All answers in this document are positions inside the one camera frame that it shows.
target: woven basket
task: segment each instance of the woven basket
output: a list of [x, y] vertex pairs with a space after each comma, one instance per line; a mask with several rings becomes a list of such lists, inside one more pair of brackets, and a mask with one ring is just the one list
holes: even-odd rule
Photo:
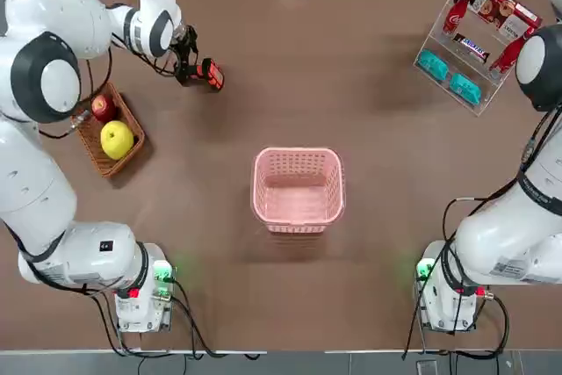
[[[117, 106], [117, 117], [116, 120], [120, 120], [126, 123], [131, 129], [134, 135], [134, 144], [131, 150], [120, 160], [112, 160], [109, 158], [104, 150], [102, 149], [101, 142], [99, 140], [99, 135], [101, 134], [104, 124], [99, 122], [93, 116], [87, 118], [77, 129], [78, 135], [82, 140], [82, 143], [86, 147], [86, 151], [90, 156], [90, 159], [94, 163], [97, 171], [102, 177], [112, 177], [117, 174], [125, 165], [133, 158], [137, 152], [142, 148], [145, 140], [145, 133], [142, 130], [141, 125], [137, 119], [134, 118], [133, 114], [126, 106], [123, 97], [115, 90], [115, 87], [111, 83], [107, 83], [102, 89], [100, 94], [104, 94], [113, 99], [113, 103]], [[77, 110], [76, 115], [78, 115], [82, 110]]]

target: gray floor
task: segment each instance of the gray floor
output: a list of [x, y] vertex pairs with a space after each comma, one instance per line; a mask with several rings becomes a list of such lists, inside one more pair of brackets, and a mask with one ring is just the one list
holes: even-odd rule
[[[255, 362], [243, 356], [187, 362], [190, 375], [415, 375], [416, 365], [423, 360], [436, 360], [439, 375], [448, 375], [448, 357], [423, 357], [415, 353], [402, 361], [400, 353], [325, 354], [276, 352], [262, 356]], [[110, 353], [73, 353], [39, 355], [0, 355], [0, 375], [134, 375], [140, 360], [117, 357]], [[549, 375], [562, 369], [562, 352], [532, 351], [506, 352], [500, 359], [501, 375]], [[140, 374], [182, 375], [181, 356], [147, 360]], [[458, 360], [458, 375], [494, 375], [495, 362]]]

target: table surface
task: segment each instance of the table surface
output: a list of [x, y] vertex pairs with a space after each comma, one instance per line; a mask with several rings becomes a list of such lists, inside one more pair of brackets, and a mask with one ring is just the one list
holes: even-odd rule
[[[402, 348], [414, 265], [441, 236], [444, 206], [513, 176], [539, 115], [514, 77], [476, 118], [412, 66], [445, 0], [177, 1], [226, 88], [182, 88], [115, 52], [112, 81], [148, 145], [110, 182], [76, 135], [45, 141], [78, 194], [76, 219], [123, 222], [160, 244], [212, 348]], [[548, 0], [521, 1], [552, 22]], [[98, 81], [105, 64], [94, 61]], [[319, 240], [279, 244], [252, 214], [251, 165], [268, 146], [340, 154], [347, 206]], [[5, 233], [0, 254], [0, 349], [108, 349], [89, 300], [26, 283]], [[509, 348], [562, 347], [559, 287], [494, 291], [511, 315]], [[488, 307], [475, 332], [429, 346], [494, 347], [501, 317]], [[187, 350], [185, 328], [178, 314], [171, 333], [129, 343]]]

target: pink basket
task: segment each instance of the pink basket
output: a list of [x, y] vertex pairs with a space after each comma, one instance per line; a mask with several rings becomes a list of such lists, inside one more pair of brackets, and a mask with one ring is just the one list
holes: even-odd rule
[[343, 170], [328, 148], [266, 148], [254, 164], [252, 206], [273, 233], [321, 233], [342, 215]]

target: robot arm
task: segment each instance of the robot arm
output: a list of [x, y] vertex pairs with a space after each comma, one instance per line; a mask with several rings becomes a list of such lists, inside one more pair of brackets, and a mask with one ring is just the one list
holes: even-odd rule
[[[552, 2], [562, 6], [562, 0]], [[519, 54], [517, 81], [540, 112], [562, 107], [560, 63], [562, 25], [539, 29]], [[475, 315], [477, 286], [560, 284], [560, 257], [562, 124], [558, 123], [535, 161], [521, 167], [505, 194], [463, 219], [453, 241], [428, 245], [418, 263], [418, 274], [426, 280], [420, 290], [421, 322], [437, 331], [467, 330]], [[423, 275], [427, 268], [430, 276]]]
[[104, 54], [112, 34], [137, 54], [158, 57], [185, 33], [175, 0], [140, 0], [140, 9], [98, 0], [6, 0], [0, 38], [0, 219], [19, 249], [28, 281], [100, 284], [116, 294], [124, 331], [157, 331], [169, 321], [171, 275], [162, 250], [136, 242], [123, 224], [73, 221], [76, 195], [43, 150], [38, 123], [68, 118], [80, 98], [78, 59]]

